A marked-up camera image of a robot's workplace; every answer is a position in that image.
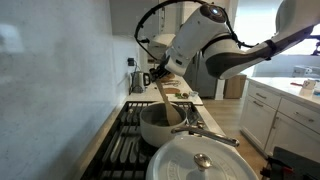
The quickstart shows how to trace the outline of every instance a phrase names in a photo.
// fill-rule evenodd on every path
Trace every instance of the kitchen island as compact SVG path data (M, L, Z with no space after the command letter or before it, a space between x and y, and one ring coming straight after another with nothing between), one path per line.
M248 78L240 128L264 155L278 146L320 162L320 97L307 78Z
M191 90L191 88L188 86L188 84L185 82L185 80L182 77L176 76L173 80L179 81L180 83L178 85L176 84L168 84L163 85L164 88L178 88L180 89L181 93L188 93ZM146 88L146 92L137 94L132 93L131 95L127 96L126 99L119 104L110 117L105 121L103 126L100 128L99 132L95 136L95 138L92 140L91 144L88 146L87 150L83 153L83 156L80 160L80 166L79 166L79 172L77 173L75 179L80 179L83 172L88 167L90 161L95 156L97 150L101 146L102 142L104 141L104 138L106 137L107 133L110 131L112 125L114 124L116 118L118 117L118 114L120 113L121 109L123 108L123 105L127 101L162 101L162 97L159 93L159 90L155 88L156 84L152 83L151 85ZM223 134L224 132L221 130L219 125L216 123L216 121L212 118L210 113L207 111L207 109L203 106L203 103L199 97L190 97L188 99L178 99L174 96L174 94L169 94L168 98L172 102L192 102L201 118L204 120L206 124L206 129L209 131ZM238 153L237 150L234 147L226 145L226 147L230 148L233 152Z

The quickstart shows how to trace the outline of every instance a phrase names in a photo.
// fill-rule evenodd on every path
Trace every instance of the drawer pull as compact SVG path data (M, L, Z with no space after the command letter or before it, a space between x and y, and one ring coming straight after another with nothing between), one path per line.
M297 116L300 116L300 117L302 117L302 118L304 118L304 119L308 119L309 122L314 122L313 119L310 119L310 118L308 118L307 116L302 115L302 114L300 114L300 113L298 113L298 112L295 112L294 114L297 115Z
M263 107L262 104L259 104L257 101L253 101L253 103L255 103L256 105L260 106L260 107Z
M262 96L262 95L261 95L261 94L259 94L259 93L256 93L256 95L257 95L257 96L259 96L259 97L261 97L261 98L263 98L263 99L267 99L267 97Z

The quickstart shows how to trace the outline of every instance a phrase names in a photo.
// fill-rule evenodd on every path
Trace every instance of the burner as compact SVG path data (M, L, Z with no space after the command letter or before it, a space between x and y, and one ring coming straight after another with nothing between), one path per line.
M81 179L145 179L149 161L158 148L142 138L139 114L152 103L125 103ZM191 102L175 104L187 112L189 123L201 118Z

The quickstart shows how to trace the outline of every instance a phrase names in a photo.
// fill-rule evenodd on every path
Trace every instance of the robotic arm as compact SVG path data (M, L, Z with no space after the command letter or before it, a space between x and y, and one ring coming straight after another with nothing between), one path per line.
M275 36L242 51L227 25L225 11L213 4L203 4L183 24L160 66L150 72L155 78L170 72L182 76L190 60L201 50L208 73L228 79L307 38L320 23L319 7L319 0L283 0L277 12Z

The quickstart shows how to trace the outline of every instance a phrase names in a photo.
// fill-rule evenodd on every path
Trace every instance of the kitchen counter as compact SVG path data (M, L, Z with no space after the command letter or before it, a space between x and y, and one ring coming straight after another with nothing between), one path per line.
M192 91L191 88L188 86L188 84L185 82L185 80L182 77L175 77L174 80L179 80L181 84L178 87L174 87L172 85L164 85L164 88L166 87L174 87L179 88L181 92L189 92ZM95 138L92 140L90 145L88 146L88 149L83 153L82 158L80 159L80 166L79 166L79 172L75 176L74 179L80 179L83 172L89 165L90 161L92 160L93 156L97 152L98 148L100 147L101 143L103 142L105 136L107 135L108 131L110 130L111 126L113 125L117 115L119 114L120 110L122 109L122 106L125 104L126 101L162 101L162 97L158 91L158 89L155 89L156 84L153 83L149 85L146 92L141 94L132 93L130 96L127 96L126 99L123 101L123 103L119 104L111 113L109 118L105 121L105 123L100 128L99 132L95 136ZM208 129L212 132L218 133L218 134L224 134L222 129L219 127L217 122L212 118L210 113L207 111L207 109L203 106L203 103L199 97L197 98L189 98L189 99L178 99L174 97L174 95L169 94L169 101L175 102L175 101L191 101L193 102L201 115L202 119L205 121ZM226 145L226 147L230 148L232 151L238 154L238 151L231 146Z
M180 90L181 93L188 93L192 91L192 89L189 87L189 85L186 83L186 81L183 79L183 77L175 76L174 81L179 81L180 84L177 86L173 85L164 85L163 88L177 88ZM177 101L187 101L192 102L195 105L203 105L201 99L199 96L197 97L189 97L188 99L178 99L175 97L174 94L167 94L167 97L169 101L171 102L177 102ZM146 91L143 93L131 93L125 101L163 101L162 96L159 93L159 90L157 88L156 83L151 83L147 88Z
M303 84L308 78L248 78L248 80L261 87L270 89L280 96L289 97L295 101L320 109L320 96L313 95L312 90L302 89L301 86L290 83Z

